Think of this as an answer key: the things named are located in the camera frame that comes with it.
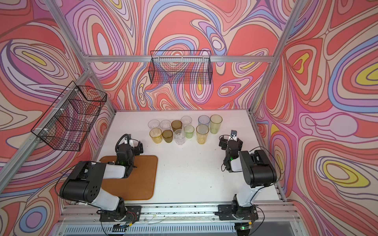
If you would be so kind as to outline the brown plastic tray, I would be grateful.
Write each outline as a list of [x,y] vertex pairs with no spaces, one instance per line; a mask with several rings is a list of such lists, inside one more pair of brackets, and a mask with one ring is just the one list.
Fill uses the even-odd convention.
[[153,197],[158,166],[155,155],[135,157],[131,175],[126,179],[103,180],[101,187],[108,193],[125,201],[143,201]]

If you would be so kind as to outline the yellow short plastic glass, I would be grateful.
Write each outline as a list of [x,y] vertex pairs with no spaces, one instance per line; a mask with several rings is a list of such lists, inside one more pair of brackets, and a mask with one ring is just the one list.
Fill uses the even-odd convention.
[[159,144],[163,140],[162,130],[158,127],[151,129],[149,135],[155,144]]

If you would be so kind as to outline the clear faceted glass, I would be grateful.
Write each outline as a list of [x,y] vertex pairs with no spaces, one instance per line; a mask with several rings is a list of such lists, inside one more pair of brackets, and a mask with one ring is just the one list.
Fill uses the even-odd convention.
[[160,121],[159,120],[156,120],[156,119],[153,119],[153,120],[150,120],[148,122],[148,128],[150,130],[154,129],[154,128],[159,128],[159,125],[160,125]]
[[183,145],[186,142],[186,134],[184,130],[177,129],[176,131],[174,131],[174,140],[176,144]]

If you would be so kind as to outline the clear faceted glass front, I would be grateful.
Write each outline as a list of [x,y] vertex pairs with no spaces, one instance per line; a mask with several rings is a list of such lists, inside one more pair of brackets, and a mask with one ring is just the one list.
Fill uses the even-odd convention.
[[176,131],[174,131],[174,140],[176,144],[183,145],[186,142],[186,134],[184,130],[177,129]]

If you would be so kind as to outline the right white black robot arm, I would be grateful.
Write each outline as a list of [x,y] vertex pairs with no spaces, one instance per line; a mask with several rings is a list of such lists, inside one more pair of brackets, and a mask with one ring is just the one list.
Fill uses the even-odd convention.
[[218,205],[216,215],[221,221],[255,221],[258,211],[254,202],[261,190],[278,180],[277,171],[265,151],[258,148],[243,151],[243,142],[236,135],[221,135],[219,141],[219,146],[225,150],[221,170],[242,173],[246,185],[234,195],[231,204]]

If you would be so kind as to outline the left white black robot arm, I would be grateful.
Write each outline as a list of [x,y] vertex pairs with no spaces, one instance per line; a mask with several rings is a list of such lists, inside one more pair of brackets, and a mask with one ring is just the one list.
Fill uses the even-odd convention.
[[116,143],[115,152],[116,160],[112,163],[81,161],[76,164],[58,196],[97,207],[101,222],[124,221],[128,214],[124,199],[107,192],[101,185],[103,180],[128,178],[136,168],[135,157],[143,153],[143,144],[125,134]]

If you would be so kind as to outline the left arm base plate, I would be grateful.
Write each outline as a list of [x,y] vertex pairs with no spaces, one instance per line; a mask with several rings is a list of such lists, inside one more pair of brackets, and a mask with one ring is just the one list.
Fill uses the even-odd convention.
[[142,206],[119,206],[114,211],[98,210],[100,222],[137,222],[140,219]]

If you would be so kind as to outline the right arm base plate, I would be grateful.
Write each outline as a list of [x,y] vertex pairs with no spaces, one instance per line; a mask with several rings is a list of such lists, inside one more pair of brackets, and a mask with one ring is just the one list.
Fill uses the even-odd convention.
[[233,205],[218,205],[218,211],[215,215],[221,221],[225,220],[251,220],[252,222],[259,219],[258,211],[255,206],[239,207]]

